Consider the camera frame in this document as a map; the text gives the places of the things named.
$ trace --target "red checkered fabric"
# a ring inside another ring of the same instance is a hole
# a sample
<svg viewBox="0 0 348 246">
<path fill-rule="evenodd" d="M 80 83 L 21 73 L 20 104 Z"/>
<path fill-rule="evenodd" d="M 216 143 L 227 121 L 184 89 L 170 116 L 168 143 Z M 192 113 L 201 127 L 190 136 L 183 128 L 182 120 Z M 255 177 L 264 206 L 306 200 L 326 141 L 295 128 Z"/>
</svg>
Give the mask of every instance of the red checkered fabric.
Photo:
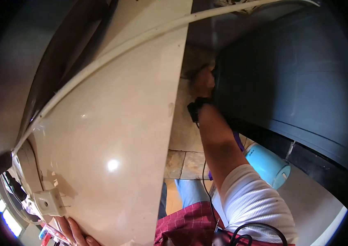
<svg viewBox="0 0 348 246">
<path fill-rule="evenodd" d="M 211 245 L 216 223 L 211 214 L 210 202 L 199 202 L 157 221 L 154 245 L 163 245 L 169 239 L 174 245 Z M 230 241 L 232 233 L 224 240 Z M 241 239 L 237 245 L 248 245 Z M 281 246 L 282 244 L 253 241 L 253 246 Z"/>
</svg>

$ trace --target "light blue canister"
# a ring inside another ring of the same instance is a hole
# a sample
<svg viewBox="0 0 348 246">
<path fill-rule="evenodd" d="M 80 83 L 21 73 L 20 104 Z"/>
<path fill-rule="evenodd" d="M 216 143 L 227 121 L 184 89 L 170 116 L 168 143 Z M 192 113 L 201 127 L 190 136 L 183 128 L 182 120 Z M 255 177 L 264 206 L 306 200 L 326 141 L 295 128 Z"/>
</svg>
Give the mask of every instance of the light blue canister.
<svg viewBox="0 0 348 246">
<path fill-rule="evenodd" d="M 290 166 L 265 147 L 253 143 L 245 151 L 245 158 L 260 177 L 275 190 L 281 187 L 290 174 Z"/>
</svg>

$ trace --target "hand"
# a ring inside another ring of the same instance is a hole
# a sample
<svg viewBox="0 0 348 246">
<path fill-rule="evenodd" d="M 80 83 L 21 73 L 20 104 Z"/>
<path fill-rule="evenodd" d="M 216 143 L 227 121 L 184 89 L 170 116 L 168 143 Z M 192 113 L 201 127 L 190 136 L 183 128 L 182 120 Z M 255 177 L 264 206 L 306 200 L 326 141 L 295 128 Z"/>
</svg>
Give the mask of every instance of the hand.
<svg viewBox="0 0 348 246">
<path fill-rule="evenodd" d="M 213 66 L 206 66 L 194 77 L 191 83 L 191 94 L 194 98 L 211 97 L 212 90 L 215 86 L 215 79 L 211 73 L 213 69 Z"/>
<path fill-rule="evenodd" d="M 54 217 L 58 229 L 63 235 L 76 246 L 100 246 L 99 243 L 91 236 L 86 238 L 82 235 L 81 230 L 75 220 L 72 218 Z"/>
</svg>

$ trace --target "black cord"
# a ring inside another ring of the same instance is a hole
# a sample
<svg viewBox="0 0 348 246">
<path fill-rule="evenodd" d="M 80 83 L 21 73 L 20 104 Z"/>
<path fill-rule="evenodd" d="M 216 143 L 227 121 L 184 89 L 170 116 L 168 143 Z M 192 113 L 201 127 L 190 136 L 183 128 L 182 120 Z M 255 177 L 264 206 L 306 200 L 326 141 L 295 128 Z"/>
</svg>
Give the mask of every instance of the black cord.
<svg viewBox="0 0 348 246">
<path fill-rule="evenodd" d="M 9 187 L 9 189 L 11 190 L 11 193 L 13 194 L 13 196 L 15 197 L 15 199 L 17 199 L 17 201 L 22 205 L 21 200 L 15 195 L 13 189 L 11 188 L 9 181 L 7 180 L 6 176 L 4 174 L 2 174 L 4 181 L 6 182 L 7 186 Z"/>
<path fill-rule="evenodd" d="M 236 235 L 237 235 L 238 231 L 241 230 L 241 229 L 243 229 L 243 228 L 245 228 L 245 227 L 249 227 L 249 226 L 259 226 L 259 227 L 263 227 L 263 228 L 270 229 L 270 230 L 274 231 L 274 232 L 280 237 L 280 239 L 282 240 L 283 246 L 287 246 L 287 240 L 286 240 L 284 234 L 283 234 L 280 230 L 276 229 L 274 226 L 270 226 L 270 225 L 263 224 L 263 223 L 257 223 L 257 222 L 251 222 L 251 223 L 247 223 L 247 224 L 243 224 L 242 226 L 239 226 L 239 227 L 234 231 L 234 234 L 233 234 L 233 236 L 232 236 L 231 239 L 230 239 L 229 246 L 234 246 L 234 245 L 236 245 L 237 243 L 235 243 L 235 242 L 237 241 Z"/>
<path fill-rule="evenodd" d="M 210 202 L 210 204 L 211 204 L 211 214 L 212 214 L 212 216 L 214 216 L 215 223 L 218 223 L 218 221 L 216 220 L 216 217 L 215 217 L 215 213 L 214 213 L 214 205 L 212 205 L 212 198 L 211 198 L 211 196 L 209 195 L 209 193 L 208 193 L 208 191 L 207 191 L 207 188 L 206 188 L 206 184 L 205 184 L 205 182 L 204 182 L 204 171 L 205 171 L 205 169 L 206 169 L 206 162 L 207 162 L 207 161 L 204 161 L 203 172 L 202 172 L 203 185 L 204 185 L 204 189 L 206 190 L 206 193 L 207 193 L 207 195 L 208 195 L 208 197 L 209 197 L 209 202 Z"/>
<path fill-rule="evenodd" d="M 233 245 L 237 245 L 237 243 L 239 243 L 240 240 L 243 239 L 243 238 L 247 238 L 247 239 L 248 239 L 248 246 L 251 246 L 251 245 L 252 245 L 253 238 L 252 238 L 250 235 L 248 235 L 248 234 L 244 234 L 244 235 L 241 235 L 241 236 L 239 236 L 238 238 L 236 238 L 236 239 L 234 240 Z"/>
</svg>

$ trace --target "white pipe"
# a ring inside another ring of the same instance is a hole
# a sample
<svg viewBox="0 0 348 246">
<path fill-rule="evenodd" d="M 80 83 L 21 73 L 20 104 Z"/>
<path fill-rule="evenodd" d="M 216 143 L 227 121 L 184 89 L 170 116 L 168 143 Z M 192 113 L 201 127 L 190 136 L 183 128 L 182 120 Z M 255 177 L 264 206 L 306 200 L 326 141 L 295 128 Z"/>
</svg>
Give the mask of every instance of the white pipe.
<svg viewBox="0 0 348 246">
<path fill-rule="evenodd" d="M 98 57 L 96 60 L 91 62 L 88 66 L 86 66 L 83 70 L 81 70 L 77 75 L 75 75 L 70 81 L 68 81 L 56 94 L 49 100 L 49 102 L 44 106 L 44 108 L 39 112 L 36 118 L 29 125 L 28 129 L 24 133 L 24 135 L 19 140 L 18 144 L 15 146 L 13 150 L 13 156 L 16 155 L 18 150 L 21 148 L 24 141 L 28 138 L 28 136 L 33 132 L 33 129 L 40 123 L 40 121 L 45 117 L 49 111 L 53 109 L 70 91 L 72 91 L 79 83 L 81 83 L 88 76 L 93 74 L 95 71 L 100 69 L 102 66 L 113 60 L 114 58 L 122 55 L 123 53 L 129 51 L 130 49 L 148 41 L 153 38 L 159 37 L 173 29 L 182 27 L 191 22 L 199 21 L 208 17 L 222 15 L 230 12 L 239 11 L 242 9 L 246 9 L 249 7 L 255 7 L 262 4 L 279 2 L 282 0 L 258 0 L 253 2 L 246 2 L 241 4 L 235 4 L 226 7 L 218 7 L 214 9 L 209 9 L 193 14 L 187 14 L 178 19 L 169 21 L 167 23 L 161 24 L 159 26 L 153 27 L 125 42 L 114 47 L 111 50 L 103 49 L 103 55 Z M 319 4 L 311 1 L 311 0 L 300 0 L 312 3 L 316 6 Z"/>
</svg>

